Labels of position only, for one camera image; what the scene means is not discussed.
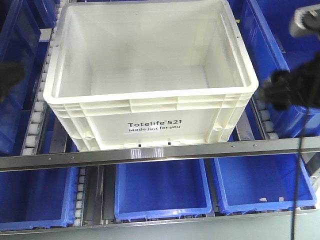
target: blue bin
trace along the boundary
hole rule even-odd
[[[117,165],[116,219],[197,216],[211,208],[203,159]]]
[[[219,211],[224,214],[292,209],[295,154],[221,157],[211,160]],[[314,206],[316,194],[301,162],[298,207]]]
[[[239,19],[245,0],[228,0],[235,19]]]
[[[74,223],[77,167],[0,173],[0,231]]]
[[[56,26],[56,0],[26,0],[40,29],[52,29]]]
[[[319,0],[245,0],[239,28],[260,83],[277,70],[292,70],[320,51],[316,36],[293,38],[289,24],[297,8]],[[270,118],[280,138],[299,137],[304,113],[302,106],[276,111],[268,104]],[[312,109],[306,125],[307,136],[320,135],[320,109]]]
[[[0,104],[0,154],[13,149],[19,119],[37,52],[40,30],[25,0],[0,3],[0,62],[18,62],[25,66],[26,77],[15,85]]]

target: white plastic crate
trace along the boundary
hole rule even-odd
[[[226,0],[68,4],[44,99],[80,151],[225,142],[258,87]]]

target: black cable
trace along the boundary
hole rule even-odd
[[[293,210],[292,210],[292,219],[291,219],[291,240],[295,240],[296,234],[296,215],[297,215],[297,203],[298,203],[298,194],[299,194],[299,178],[301,172],[301,160],[302,160],[302,145],[304,141],[304,137],[306,135],[306,125],[308,123],[308,115],[310,113],[310,108],[307,108],[307,111],[303,118],[303,127],[301,131],[301,136],[299,138],[299,147],[298,147],[298,156],[296,158],[296,166],[295,166],[295,182],[294,182],[294,197],[293,197]]]
[[[307,106],[310,106],[311,103],[314,101],[318,88],[320,88],[320,66],[317,70],[317,74],[310,92],[310,96],[308,99]],[[291,240],[295,240],[296,235],[296,215],[297,215],[297,202],[298,202],[298,194],[299,194],[299,178],[300,178],[300,172],[301,172],[301,160],[302,158],[302,145],[304,141],[304,137],[306,135],[306,127],[308,123],[308,116],[310,114],[310,108],[307,108],[307,111],[303,118],[303,125],[302,125],[302,131],[299,138],[299,147],[298,147],[298,156],[296,158],[296,168],[295,168],[295,182],[294,182],[294,197],[293,197],[293,210],[292,210],[292,219],[291,219]]]

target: metal rail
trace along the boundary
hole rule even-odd
[[[286,138],[10,156],[1,158],[0,172],[182,159],[291,154],[298,151],[298,143],[298,138]],[[301,152],[320,152],[320,136],[306,137]]]
[[[298,210],[298,215],[311,214],[317,211],[316,209]],[[128,222],[128,223],[115,223],[115,224],[101,224],[101,225],[89,225],[89,226],[76,226],[76,227],[61,227],[61,228],[48,228],[48,229],[32,229],[32,230],[20,230],[20,231],[3,231],[0,232],[0,236],[4,235],[19,235],[19,234],[39,234],[39,233],[52,233],[52,232],[68,232],[85,229],[103,229],[103,228],[122,228],[122,227],[141,227],[146,225],[163,225],[163,224],[179,224],[179,223],[196,223],[196,222],[213,222],[230,219],[251,219],[251,218],[265,218],[276,216],[289,216],[291,211],[281,212],[268,212],[268,213],[254,213],[244,215],[229,215],[229,216],[213,216],[213,217],[197,217],[197,218],[181,218],[181,219],[168,219],[157,221],[144,221],[144,222]]]

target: plastic crate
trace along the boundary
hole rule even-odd
[[[222,157],[211,160],[219,211],[224,214],[292,209],[295,154]],[[316,194],[301,162],[298,207],[314,206]]]
[[[245,0],[239,28],[259,82],[276,70],[292,70],[320,51],[316,36],[293,38],[289,24],[297,8],[318,4],[319,0]],[[276,111],[268,104],[274,129],[281,138],[300,136],[305,107],[291,106]],[[306,125],[307,136],[320,135],[320,109],[312,109]]]
[[[226,142],[258,86],[224,0],[69,4],[54,46],[43,96],[80,151]]]
[[[37,51],[40,31],[24,0],[0,3],[0,62],[24,63],[26,77],[0,104],[0,154],[10,154]]]
[[[116,219],[197,216],[211,208],[203,159],[117,165]]]
[[[0,173],[0,231],[74,223],[77,167]]]
[[[26,0],[40,29],[56,26],[58,9],[55,0]]]

